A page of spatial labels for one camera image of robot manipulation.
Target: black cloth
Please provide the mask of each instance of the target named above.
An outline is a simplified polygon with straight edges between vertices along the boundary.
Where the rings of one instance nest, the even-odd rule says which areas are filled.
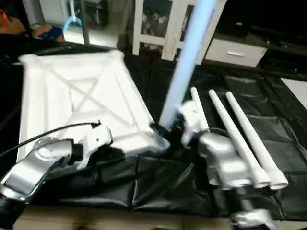
[[[14,65],[23,53],[58,54],[101,52],[77,44],[57,44],[19,37],[0,36],[1,150],[18,142],[22,66]],[[125,63],[151,115],[158,121],[175,64],[133,55]],[[231,90],[257,130],[289,186],[281,191],[262,191],[256,206],[271,211],[279,220],[307,220],[307,111],[280,80],[269,73],[205,65],[196,67],[190,86],[196,86],[210,127],[224,128],[208,96],[215,89],[230,115],[224,93]],[[129,211],[226,216],[221,191],[208,183],[206,162],[193,150],[177,149],[160,155],[144,153],[125,157],[108,152],[92,159],[90,166],[73,175],[48,181],[37,194],[36,204],[118,208]],[[0,172],[14,163],[16,152],[0,158]]]

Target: drawer handle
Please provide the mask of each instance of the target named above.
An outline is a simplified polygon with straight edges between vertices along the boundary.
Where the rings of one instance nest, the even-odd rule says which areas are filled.
[[[227,51],[227,54],[229,55],[234,55],[234,56],[239,56],[239,57],[244,57],[245,55],[242,53],[238,53],[238,52],[233,52],[233,51]]]

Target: white plastic tray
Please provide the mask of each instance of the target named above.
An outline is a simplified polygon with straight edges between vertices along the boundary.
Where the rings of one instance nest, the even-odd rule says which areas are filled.
[[[148,112],[125,64],[123,53],[23,55],[23,103],[19,142],[48,130],[100,120],[111,130],[113,146],[125,152],[154,147]],[[91,126],[65,129],[51,137],[80,140]],[[35,141],[18,150],[25,157]]]

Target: floor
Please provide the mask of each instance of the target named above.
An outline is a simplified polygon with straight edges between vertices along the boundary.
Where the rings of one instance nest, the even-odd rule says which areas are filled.
[[[130,213],[117,210],[30,206],[14,225],[14,230],[76,230],[86,225],[95,230],[230,230],[226,218]],[[276,222],[278,230],[307,227],[307,222]]]

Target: metal pole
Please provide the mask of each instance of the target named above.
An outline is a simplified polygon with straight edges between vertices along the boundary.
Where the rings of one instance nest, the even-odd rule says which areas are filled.
[[[90,36],[89,36],[89,30],[88,30],[87,21],[86,21],[86,8],[85,8],[84,0],[80,0],[80,11],[81,11],[81,21],[82,21],[84,44],[90,45]]]

